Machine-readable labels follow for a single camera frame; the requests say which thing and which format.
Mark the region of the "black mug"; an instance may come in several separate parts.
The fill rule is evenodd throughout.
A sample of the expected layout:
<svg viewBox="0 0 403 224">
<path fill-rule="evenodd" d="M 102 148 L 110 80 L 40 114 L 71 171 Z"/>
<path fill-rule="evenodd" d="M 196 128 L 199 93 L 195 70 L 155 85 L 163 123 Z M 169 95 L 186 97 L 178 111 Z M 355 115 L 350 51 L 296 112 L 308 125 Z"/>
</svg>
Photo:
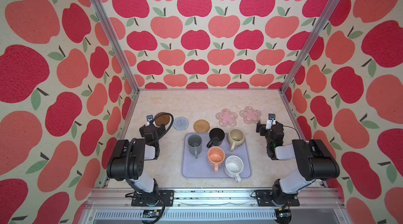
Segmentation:
<svg viewBox="0 0 403 224">
<path fill-rule="evenodd" d="M 211 148 L 212 146 L 220 146 L 225 138 L 225 133 L 220 128 L 213 128 L 209 132 L 210 141 L 207 143 L 206 147 Z"/>
</svg>

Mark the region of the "beige mug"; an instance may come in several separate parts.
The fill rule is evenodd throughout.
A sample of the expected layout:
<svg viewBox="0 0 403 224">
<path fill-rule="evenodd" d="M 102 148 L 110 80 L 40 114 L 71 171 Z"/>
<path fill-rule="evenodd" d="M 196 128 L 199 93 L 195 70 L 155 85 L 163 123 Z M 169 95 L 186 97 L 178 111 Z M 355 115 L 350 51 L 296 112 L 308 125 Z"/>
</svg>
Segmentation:
<svg viewBox="0 0 403 224">
<path fill-rule="evenodd" d="M 227 141 L 230 145 L 230 151 L 233 152 L 236 147 L 239 147 L 245 142 L 245 135 L 239 129 L 232 129 L 227 135 Z"/>
</svg>

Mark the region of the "left aluminium frame post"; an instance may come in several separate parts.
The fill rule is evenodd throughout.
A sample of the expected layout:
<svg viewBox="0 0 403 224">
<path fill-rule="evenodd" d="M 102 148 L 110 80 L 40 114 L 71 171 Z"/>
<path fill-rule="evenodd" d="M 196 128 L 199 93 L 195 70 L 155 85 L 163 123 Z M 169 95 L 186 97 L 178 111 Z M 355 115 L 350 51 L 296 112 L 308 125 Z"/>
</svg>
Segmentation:
<svg viewBox="0 0 403 224">
<path fill-rule="evenodd" d="M 122 70 L 131 85 L 131 88 L 133 89 L 134 94 L 137 96 L 140 92 L 139 87 L 137 85 L 137 82 L 134 78 L 134 75 L 131 71 L 131 67 L 129 65 L 129 62 L 126 58 L 126 54 L 124 53 L 124 50 L 122 49 L 120 42 L 118 40 L 117 34 L 114 30 L 114 27 L 109 19 L 109 16 L 107 15 L 105 8 L 103 6 L 103 3 L 101 0 L 90 0 L 96 15 L 99 18 L 99 21 L 105 31 L 105 34 L 110 42 L 110 45 L 115 52 L 115 55 L 119 61 L 120 66 L 122 67 Z"/>
</svg>

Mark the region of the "white mug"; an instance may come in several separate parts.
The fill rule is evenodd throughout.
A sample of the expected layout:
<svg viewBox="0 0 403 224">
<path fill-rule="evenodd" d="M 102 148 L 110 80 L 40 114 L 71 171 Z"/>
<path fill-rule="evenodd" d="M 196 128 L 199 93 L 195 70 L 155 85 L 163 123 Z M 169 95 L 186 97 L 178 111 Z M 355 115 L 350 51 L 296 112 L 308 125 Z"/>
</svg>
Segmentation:
<svg viewBox="0 0 403 224">
<path fill-rule="evenodd" d="M 244 164 L 241 158 L 232 155 L 226 159 L 225 173 L 229 178 L 235 179 L 237 183 L 241 183 L 240 173 L 243 171 Z"/>
</svg>

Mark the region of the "pink flower coaster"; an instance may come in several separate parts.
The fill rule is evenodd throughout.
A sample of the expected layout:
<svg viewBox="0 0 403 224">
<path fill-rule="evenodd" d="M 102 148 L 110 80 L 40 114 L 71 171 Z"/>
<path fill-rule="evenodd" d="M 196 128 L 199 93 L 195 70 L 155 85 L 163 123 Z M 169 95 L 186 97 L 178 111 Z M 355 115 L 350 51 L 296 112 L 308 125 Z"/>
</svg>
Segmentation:
<svg viewBox="0 0 403 224">
<path fill-rule="evenodd" d="M 243 110 L 241 110 L 239 115 L 242 117 L 242 120 L 245 124 L 257 124 L 261 120 L 261 112 L 250 106 L 246 106 Z"/>
<path fill-rule="evenodd" d="M 216 113 L 215 117 L 221 127 L 235 127 L 237 125 L 238 114 L 229 109 L 224 108 L 221 112 Z"/>
</svg>

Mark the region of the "woven rattan round coaster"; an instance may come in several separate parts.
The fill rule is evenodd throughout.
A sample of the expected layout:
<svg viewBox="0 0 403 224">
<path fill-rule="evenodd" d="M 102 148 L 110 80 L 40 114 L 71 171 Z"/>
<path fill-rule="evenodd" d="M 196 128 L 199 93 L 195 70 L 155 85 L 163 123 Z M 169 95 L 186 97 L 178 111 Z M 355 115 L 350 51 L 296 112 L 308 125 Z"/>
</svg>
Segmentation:
<svg viewBox="0 0 403 224">
<path fill-rule="evenodd" d="M 193 129 L 196 133 L 208 133 L 210 130 L 210 124 L 206 120 L 197 120 L 194 125 Z"/>
</svg>

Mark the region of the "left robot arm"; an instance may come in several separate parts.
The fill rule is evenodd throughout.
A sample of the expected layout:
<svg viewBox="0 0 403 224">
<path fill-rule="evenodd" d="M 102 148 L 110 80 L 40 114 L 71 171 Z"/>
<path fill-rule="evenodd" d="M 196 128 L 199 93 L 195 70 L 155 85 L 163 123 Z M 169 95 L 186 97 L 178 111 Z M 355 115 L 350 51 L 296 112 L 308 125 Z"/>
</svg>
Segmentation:
<svg viewBox="0 0 403 224">
<path fill-rule="evenodd" d="M 139 139 L 118 140 L 107 165 L 108 178 L 126 181 L 143 197 L 158 200 L 158 184 L 145 172 L 144 162 L 159 158 L 159 140 L 168 130 L 164 124 L 149 123 L 140 127 Z"/>
</svg>

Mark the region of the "aluminium frame post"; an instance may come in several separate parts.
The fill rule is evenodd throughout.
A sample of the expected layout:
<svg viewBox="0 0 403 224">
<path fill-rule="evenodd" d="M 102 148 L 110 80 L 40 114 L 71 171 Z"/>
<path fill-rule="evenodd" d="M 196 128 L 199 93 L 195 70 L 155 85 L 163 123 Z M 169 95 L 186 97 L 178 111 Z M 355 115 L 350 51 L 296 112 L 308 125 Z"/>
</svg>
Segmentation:
<svg viewBox="0 0 403 224">
<path fill-rule="evenodd" d="M 313 30 L 311 31 L 306 43 L 302 49 L 302 51 L 298 54 L 296 61 L 291 68 L 290 72 L 287 74 L 286 79 L 279 91 L 280 95 L 285 95 L 287 89 L 289 88 L 290 84 L 294 80 L 297 72 L 299 71 L 300 67 L 306 56 L 308 55 L 309 51 L 312 49 L 314 43 L 318 39 L 321 31 L 328 23 L 331 15 L 333 14 L 335 8 L 337 7 L 340 0 L 328 0 L 326 3 L 321 15 L 318 18 L 318 21 L 313 26 Z"/>
<path fill-rule="evenodd" d="M 118 40 L 117 34 L 114 30 L 114 27 L 109 19 L 109 16 L 107 15 L 105 8 L 103 6 L 103 3 L 101 0 L 90 0 L 96 15 L 99 18 L 99 21 L 105 31 L 105 34 L 110 42 L 110 45 L 115 52 L 115 55 L 119 61 L 120 66 L 122 67 L 122 70 L 131 85 L 131 88 L 133 89 L 134 94 L 137 96 L 140 92 L 139 87 L 137 85 L 137 82 L 134 78 L 134 75 L 131 71 L 131 67 L 129 65 L 129 62 L 126 58 L 126 54 L 124 53 L 124 50 L 122 49 L 120 42 Z"/>
</svg>

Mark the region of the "front aluminium rail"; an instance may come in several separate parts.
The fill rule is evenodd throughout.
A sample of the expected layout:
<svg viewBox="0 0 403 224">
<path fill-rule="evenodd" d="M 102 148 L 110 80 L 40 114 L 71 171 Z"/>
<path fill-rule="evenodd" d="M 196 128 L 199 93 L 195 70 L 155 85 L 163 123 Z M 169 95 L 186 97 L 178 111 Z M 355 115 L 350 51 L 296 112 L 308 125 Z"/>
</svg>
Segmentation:
<svg viewBox="0 0 403 224">
<path fill-rule="evenodd" d="M 128 188 L 95 189 L 79 224 L 351 224 L 336 189 L 308 187 L 298 207 L 259 207 L 250 195 L 267 188 L 166 188 L 172 207 L 133 207 Z"/>
</svg>

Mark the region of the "grey round knitted coaster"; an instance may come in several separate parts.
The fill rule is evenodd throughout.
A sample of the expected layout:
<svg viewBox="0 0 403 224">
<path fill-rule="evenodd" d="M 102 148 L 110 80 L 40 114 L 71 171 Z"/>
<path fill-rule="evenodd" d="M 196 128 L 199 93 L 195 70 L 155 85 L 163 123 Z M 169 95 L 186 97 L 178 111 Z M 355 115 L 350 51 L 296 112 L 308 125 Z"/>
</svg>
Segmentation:
<svg viewBox="0 0 403 224">
<path fill-rule="evenodd" d="M 185 117 L 178 117 L 174 119 L 173 127 L 177 131 L 184 131 L 189 127 L 189 121 Z"/>
</svg>

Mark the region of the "brown round coaster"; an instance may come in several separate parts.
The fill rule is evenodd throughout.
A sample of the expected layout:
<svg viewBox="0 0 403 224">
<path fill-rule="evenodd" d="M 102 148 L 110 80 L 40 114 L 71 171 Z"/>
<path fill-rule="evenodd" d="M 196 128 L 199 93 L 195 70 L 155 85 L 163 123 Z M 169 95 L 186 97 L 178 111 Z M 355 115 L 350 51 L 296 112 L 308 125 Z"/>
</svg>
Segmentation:
<svg viewBox="0 0 403 224">
<path fill-rule="evenodd" d="M 162 126 L 162 125 L 169 125 L 170 121 L 171 121 L 171 117 L 169 115 L 167 115 L 165 112 L 160 112 L 157 113 L 154 117 L 154 124 L 156 126 Z"/>
</svg>

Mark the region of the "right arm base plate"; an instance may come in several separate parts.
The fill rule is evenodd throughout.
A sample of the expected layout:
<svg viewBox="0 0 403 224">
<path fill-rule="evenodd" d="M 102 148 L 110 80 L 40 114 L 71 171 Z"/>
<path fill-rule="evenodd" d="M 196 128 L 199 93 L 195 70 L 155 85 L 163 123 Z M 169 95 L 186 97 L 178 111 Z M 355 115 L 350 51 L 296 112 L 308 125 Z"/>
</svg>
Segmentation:
<svg viewBox="0 0 403 224">
<path fill-rule="evenodd" d="M 250 195 L 257 200 L 259 207 L 298 207 L 300 202 L 296 194 L 283 194 L 275 197 L 273 191 L 268 190 L 255 190 Z"/>
</svg>

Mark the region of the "grey mug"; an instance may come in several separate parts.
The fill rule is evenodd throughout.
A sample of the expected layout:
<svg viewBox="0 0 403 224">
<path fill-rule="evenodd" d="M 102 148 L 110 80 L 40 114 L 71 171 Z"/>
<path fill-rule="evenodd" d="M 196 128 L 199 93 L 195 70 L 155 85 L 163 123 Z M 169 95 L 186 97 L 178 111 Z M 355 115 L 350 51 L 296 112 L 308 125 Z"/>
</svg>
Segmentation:
<svg viewBox="0 0 403 224">
<path fill-rule="evenodd" d="M 202 138 L 199 135 L 191 135 L 188 140 L 188 150 L 191 155 L 194 156 L 195 159 L 198 159 L 198 156 L 202 152 Z"/>
</svg>

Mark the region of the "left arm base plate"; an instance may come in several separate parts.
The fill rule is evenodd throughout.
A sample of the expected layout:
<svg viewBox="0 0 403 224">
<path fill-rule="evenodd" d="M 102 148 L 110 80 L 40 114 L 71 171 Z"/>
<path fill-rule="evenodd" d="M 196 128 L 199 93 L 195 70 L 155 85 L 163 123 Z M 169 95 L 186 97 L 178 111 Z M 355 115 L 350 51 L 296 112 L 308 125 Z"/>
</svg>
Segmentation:
<svg viewBox="0 0 403 224">
<path fill-rule="evenodd" d="M 131 206 L 133 207 L 172 207 L 174 200 L 174 190 L 159 190 L 157 194 L 152 193 L 134 193 Z"/>
</svg>

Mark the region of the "orange mug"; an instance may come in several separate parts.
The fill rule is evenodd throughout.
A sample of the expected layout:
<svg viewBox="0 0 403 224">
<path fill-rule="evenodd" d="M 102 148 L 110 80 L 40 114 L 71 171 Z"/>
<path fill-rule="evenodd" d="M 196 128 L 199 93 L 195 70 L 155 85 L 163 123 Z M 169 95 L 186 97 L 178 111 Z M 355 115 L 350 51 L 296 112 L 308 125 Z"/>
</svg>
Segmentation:
<svg viewBox="0 0 403 224">
<path fill-rule="evenodd" d="M 215 173 L 218 173 L 219 168 L 225 161 L 225 152 L 218 146 L 213 146 L 208 150 L 208 163 L 214 169 Z"/>
</svg>

